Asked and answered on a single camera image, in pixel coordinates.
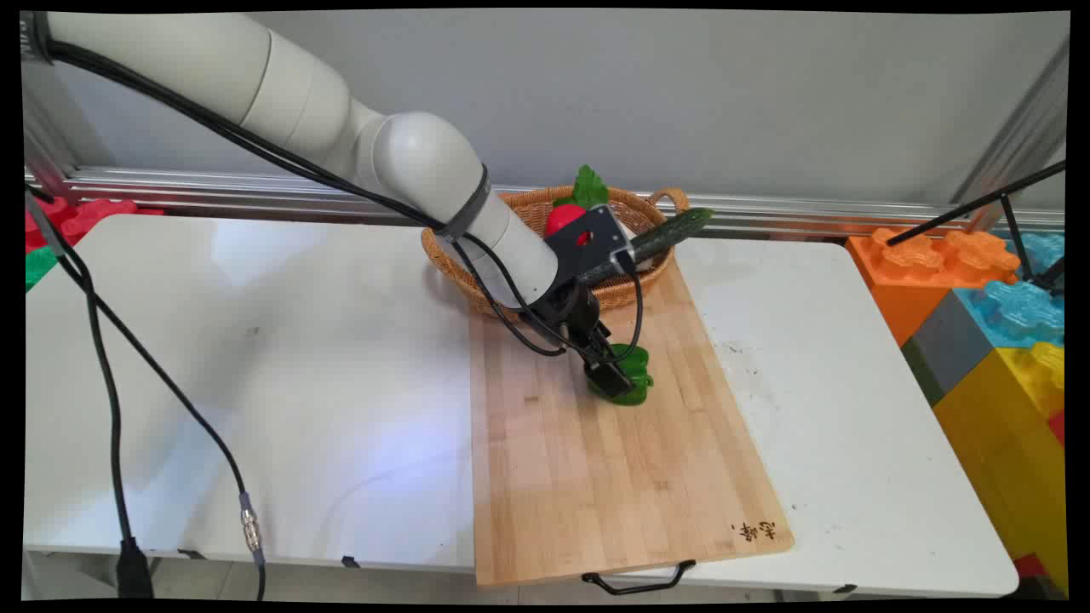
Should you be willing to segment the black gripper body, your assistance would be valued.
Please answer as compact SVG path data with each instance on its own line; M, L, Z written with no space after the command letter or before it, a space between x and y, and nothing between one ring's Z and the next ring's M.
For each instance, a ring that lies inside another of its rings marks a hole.
M530 326L546 341L577 352L593 351L596 322L600 322L600 300L588 284L577 278L557 284L530 304Z

